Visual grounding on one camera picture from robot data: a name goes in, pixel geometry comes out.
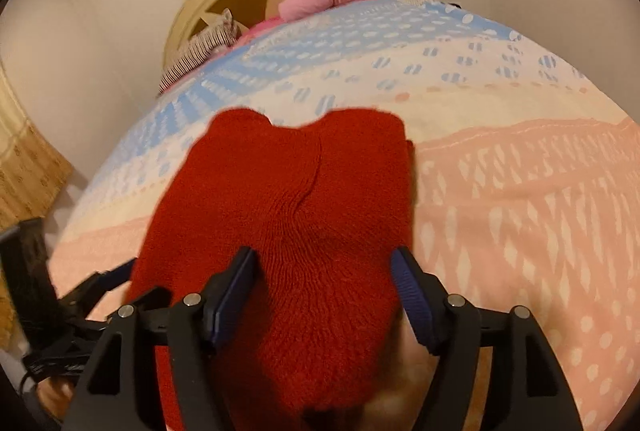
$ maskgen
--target white polka dot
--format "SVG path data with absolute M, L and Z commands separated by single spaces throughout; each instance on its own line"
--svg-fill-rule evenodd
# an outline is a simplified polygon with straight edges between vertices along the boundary
M 549 330 L 546 333 L 546 338 L 553 349 L 558 348 L 562 342 L 562 334 L 556 329 Z
M 582 348 L 574 348 L 571 350 L 571 364 L 577 366 L 582 360 Z
M 618 351 L 616 351 L 616 362 L 619 363 L 622 359 L 624 359 L 626 354 L 626 348 L 621 346 L 620 348 L 618 348 Z
M 611 389 L 611 378 L 605 379 L 604 381 L 602 381 L 602 384 L 600 385 L 600 394 L 601 395 L 606 395 L 609 390 Z
M 598 414 L 594 411 L 591 410 L 589 411 L 585 416 L 584 416 L 584 420 L 582 421 L 582 423 L 584 424 L 585 427 L 590 426 L 591 424 L 593 424 L 596 420 L 596 416 Z
M 611 332 L 604 332 L 604 334 L 600 336 L 600 348 L 606 350 L 606 348 L 609 348 L 611 345 L 612 340 L 613 335 L 611 335 Z
M 583 332 L 589 332 L 593 328 L 593 318 L 585 316 L 580 320 L 580 328 Z
M 590 382 L 593 382 L 595 381 L 597 376 L 598 376 L 598 365 L 591 364 L 591 366 L 587 368 L 587 379 L 589 379 Z

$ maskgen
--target curtain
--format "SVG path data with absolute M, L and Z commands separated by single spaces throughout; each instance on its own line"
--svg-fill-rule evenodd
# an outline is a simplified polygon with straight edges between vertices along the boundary
M 25 115 L 0 62 L 0 231 L 43 217 L 72 172 Z M 0 348 L 14 327 L 14 310 L 0 270 Z

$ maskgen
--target red garment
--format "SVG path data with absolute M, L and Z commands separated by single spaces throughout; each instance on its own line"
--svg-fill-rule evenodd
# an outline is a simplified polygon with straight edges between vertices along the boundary
M 217 115 L 162 198 L 128 299 L 154 285 L 200 291 L 238 248 L 260 257 L 234 340 L 212 374 L 238 431 L 308 429 L 305 410 L 364 403 L 398 298 L 389 258 L 410 242 L 402 121 L 354 109 L 299 129 L 251 110 Z M 180 431 L 168 352 L 162 407 Z

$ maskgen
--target folded red sweater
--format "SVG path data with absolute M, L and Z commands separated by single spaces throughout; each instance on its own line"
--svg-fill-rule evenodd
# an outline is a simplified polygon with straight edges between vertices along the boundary
M 338 110 L 302 128 L 251 110 L 217 115 L 158 205 L 133 271 L 173 302 L 200 291 L 236 251 L 263 277 L 235 338 L 210 365 L 238 431 L 308 429 L 306 411 L 364 403 L 398 298 L 389 258 L 410 242 L 404 125 Z M 182 429 L 166 348 L 158 374 L 167 424 Z

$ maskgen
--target patterned bed sheet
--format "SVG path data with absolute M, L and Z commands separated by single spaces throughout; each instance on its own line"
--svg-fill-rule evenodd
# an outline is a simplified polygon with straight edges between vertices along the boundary
M 136 255 L 209 119 L 241 105 L 284 126 L 350 106 L 402 118 L 416 149 L 423 269 L 478 306 L 529 306 L 585 429 L 608 425 L 640 378 L 638 126 L 558 56 L 434 0 L 357 2 L 278 27 L 172 88 L 75 209 L 50 262 L 60 293 Z M 401 387 L 383 389 L 366 414 L 405 414 L 410 427 L 433 361 L 403 324 Z M 484 356 L 479 379 L 487 364 Z

